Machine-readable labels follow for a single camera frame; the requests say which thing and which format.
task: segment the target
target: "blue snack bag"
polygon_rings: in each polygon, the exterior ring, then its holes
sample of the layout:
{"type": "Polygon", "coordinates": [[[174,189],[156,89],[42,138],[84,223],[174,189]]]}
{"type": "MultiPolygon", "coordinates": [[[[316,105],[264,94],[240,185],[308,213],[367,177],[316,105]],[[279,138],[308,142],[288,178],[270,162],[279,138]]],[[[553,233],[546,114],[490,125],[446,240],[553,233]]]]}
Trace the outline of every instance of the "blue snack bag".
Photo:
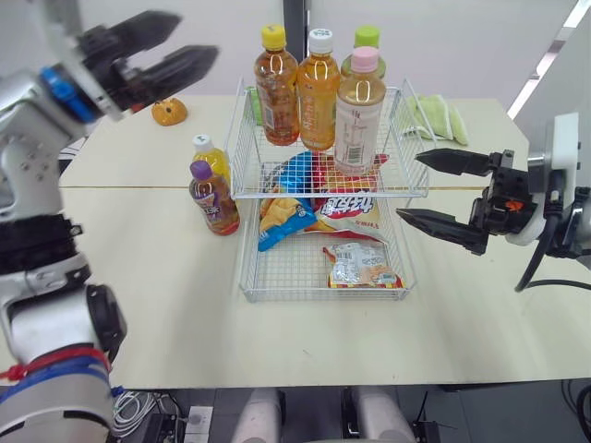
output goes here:
{"type": "MultiPolygon", "coordinates": [[[[309,192],[312,152],[305,151],[275,168],[269,180],[280,193],[309,192]]],[[[287,235],[316,222],[309,198],[267,198],[261,204],[259,252],[266,251],[287,235]]]]}
{"type": "Polygon", "coordinates": [[[260,220],[259,252],[315,222],[316,215],[309,198],[273,198],[260,220]]]}

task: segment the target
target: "beverage bottle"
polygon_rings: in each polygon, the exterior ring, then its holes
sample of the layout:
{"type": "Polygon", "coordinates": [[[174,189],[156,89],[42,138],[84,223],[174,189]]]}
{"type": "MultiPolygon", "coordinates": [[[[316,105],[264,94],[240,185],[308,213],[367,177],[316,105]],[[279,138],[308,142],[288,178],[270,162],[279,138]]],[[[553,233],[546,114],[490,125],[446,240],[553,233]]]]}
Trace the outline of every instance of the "beverage bottle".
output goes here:
{"type": "Polygon", "coordinates": [[[240,225],[240,215],[225,179],[214,174],[204,160],[192,162],[190,170],[193,180],[189,193],[203,210],[208,228],[218,235],[235,232],[240,225]]]}
{"type": "MultiPolygon", "coordinates": [[[[355,44],[353,47],[359,48],[361,46],[379,48],[380,29],[371,25],[360,26],[357,28],[355,31],[355,44]]],[[[351,55],[343,60],[343,64],[341,65],[341,75],[345,78],[351,75],[351,55]]],[[[381,57],[378,59],[377,75],[381,79],[386,75],[386,62],[384,62],[381,57]]]]}
{"type": "Polygon", "coordinates": [[[230,161],[225,151],[219,150],[213,146],[210,136],[199,134],[193,137],[193,146],[195,146],[195,155],[193,162],[204,160],[216,175],[221,175],[228,186],[230,186],[230,161]]]}
{"type": "Polygon", "coordinates": [[[285,51],[283,26],[265,26],[261,35],[265,52],[255,62],[255,76],[265,136],[274,145],[291,145],[299,136],[297,61],[285,51]]]}
{"type": "Polygon", "coordinates": [[[297,70],[301,116],[300,137],[309,150],[327,150],[334,144],[336,91],[341,75],[332,53],[332,32],[312,30],[310,57],[297,70]]]}
{"type": "Polygon", "coordinates": [[[366,174],[373,166],[386,95],[386,86],[376,75],[379,57],[376,48],[355,48],[351,75],[339,87],[334,164],[345,175],[366,174]]]}

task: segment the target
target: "wire basket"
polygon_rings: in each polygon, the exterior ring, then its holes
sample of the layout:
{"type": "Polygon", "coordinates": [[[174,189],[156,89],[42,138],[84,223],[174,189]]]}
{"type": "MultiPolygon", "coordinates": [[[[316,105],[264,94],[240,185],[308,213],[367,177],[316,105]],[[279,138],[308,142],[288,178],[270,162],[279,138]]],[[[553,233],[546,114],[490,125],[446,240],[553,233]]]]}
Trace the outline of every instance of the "wire basket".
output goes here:
{"type": "MultiPolygon", "coordinates": [[[[251,104],[251,91],[239,88],[239,94],[246,94],[244,111],[238,128],[234,156],[232,159],[232,196],[233,198],[265,198],[269,195],[270,181],[282,165],[300,152],[308,150],[299,138],[290,146],[275,146],[265,137],[263,126],[257,126],[257,120],[251,104]]],[[[407,99],[416,95],[408,81],[403,87],[388,88],[380,116],[378,144],[376,153],[386,154],[388,160],[378,165],[371,173],[373,188],[364,191],[373,197],[414,198],[426,197],[428,193],[428,168],[417,162],[415,156],[425,150],[421,136],[414,130],[416,119],[407,103],[407,99]]],[[[424,116],[418,104],[419,112],[424,116]]],[[[333,155],[333,148],[324,151],[333,155]]],[[[311,173],[318,170],[322,157],[312,157],[311,173]]],[[[331,189],[353,189],[351,178],[339,173],[334,167],[325,176],[332,182],[331,189]]],[[[311,183],[313,177],[304,177],[311,183]]],[[[285,192],[281,197],[329,197],[353,195],[350,193],[323,192],[310,189],[311,192],[285,192]]]]}
{"type": "Polygon", "coordinates": [[[297,233],[289,235],[265,252],[258,251],[260,202],[257,202],[254,213],[248,218],[243,256],[238,261],[242,265],[240,289],[247,300],[252,303],[342,299],[403,300],[416,284],[408,246],[401,234],[403,228],[398,217],[394,221],[387,199],[375,201],[381,215],[380,233],[387,240],[386,244],[340,238],[326,233],[297,233]],[[328,276],[332,263],[322,252],[322,248],[351,242],[382,248],[388,266],[400,276],[404,288],[329,288],[328,276]]]}

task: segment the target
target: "white table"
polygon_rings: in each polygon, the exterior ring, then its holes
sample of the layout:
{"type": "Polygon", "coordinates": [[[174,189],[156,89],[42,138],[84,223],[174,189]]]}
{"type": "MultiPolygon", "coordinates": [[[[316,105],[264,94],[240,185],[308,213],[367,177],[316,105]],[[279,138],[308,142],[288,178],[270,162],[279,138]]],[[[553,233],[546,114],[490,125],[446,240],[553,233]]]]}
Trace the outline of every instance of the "white table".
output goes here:
{"type": "Polygon", "coordinates": [[[113,122],[104,118],[62,175],[61,186],[184,187],[195,154],[192,138],[209,134],[223,149],[235,96],[180,97],[188,117],[174,126],[160,126],[150,107],[113,122]]]}
{"type": "MultiPolygon", "coordinates": [[[[235,97],[184,96],[187,120],[176,126],[159,126],[144,109],[114,123],[104,118],[84,145],[76,160],[66,169],[63,187],[128,186],[184,187],[189,179],[188,164],[194,149],[191,139],[199,133],[210,134],[214,144],[223,149],[230,129],[235,97]]],[[[460,111],[470,137],[464,148],[450,141],[438,147],[470,149],[489,154],[515,150],[514,167],[526,168],[527,140],[496,100],[452,100],[460,111]]],[[[233,148],[242,115],[242,99],[230,131],[233,148]]],[[[427,149],[432,142],[425,142],[427,149]]],[[[484,187],[489,178],[473,175],[449,175],[430,171],[432,188],[484,187]]]]}
{"type": "MultiPolygon", "coordinates": [[[[477,191],[420,206],[467,220],[477,191]]],[[[591,376],[591,296],[513,286],[533,247],[488,253],[407,229],[418,286],[403,302],[250,304],[233,268],[242,229],[207,231],[185,189],[65,189],[92,281],[109,283],[128,335],[113,383],[129,388],[472,383],[591,376]]],[[[247,216],[248,204],[240,206],[247,216]]],[[[545,258],[537,278],[589,281],[545,258]]],[[[4,343],[0,367],[12,362],[4,343]]]]}

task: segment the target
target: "snack bag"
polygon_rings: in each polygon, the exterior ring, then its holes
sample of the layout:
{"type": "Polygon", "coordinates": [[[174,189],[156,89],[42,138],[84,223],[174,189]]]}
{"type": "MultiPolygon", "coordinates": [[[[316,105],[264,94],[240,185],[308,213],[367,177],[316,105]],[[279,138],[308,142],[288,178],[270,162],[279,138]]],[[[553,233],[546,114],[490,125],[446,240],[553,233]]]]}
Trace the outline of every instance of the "snack bag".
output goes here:
{"type": "Polygon", "coordinates": [[[387,266],[381,246],[347,243],[322,248],[334,263],[330,288],[404,288],[402,279],[387,266]]]}
{"type": "MultiPolygon", "coordinates": [[[[306,151],[283,162],[265,176],[268,192],[309,192],[312,152],[306,151]]],[[[259,251],[263,252],[290,233],[316,221],[309,198],[266,198],[260,206],[259,251]]]]}
{"type": "Polygon", "coordinates": [[[315,221],[309,198],[267,198],[260,207],[259,252],[315,221]]]}
{"type": "Polygon", "coordinates": [[[373,169],[365,175],[343,175],[334,165],[334,157],[323,152],[312,153],[312,188],[319,192],[358,192],[378,190],[380,166],[388,161],[388,154],[377,154],[373,169]]]}
{"type": "Polygon", "coordinates": [[[312,152],[307,150],[263,171],[264,192],[309,192],[312,175],[312,152]]]}
{"type": "Polygon", "coordinates": [[[317,221],[305,233],[332,233],[345,238],[370,238],[387,243],[380,232],[380,210],[368,196],[316,198],[317,221]]]}

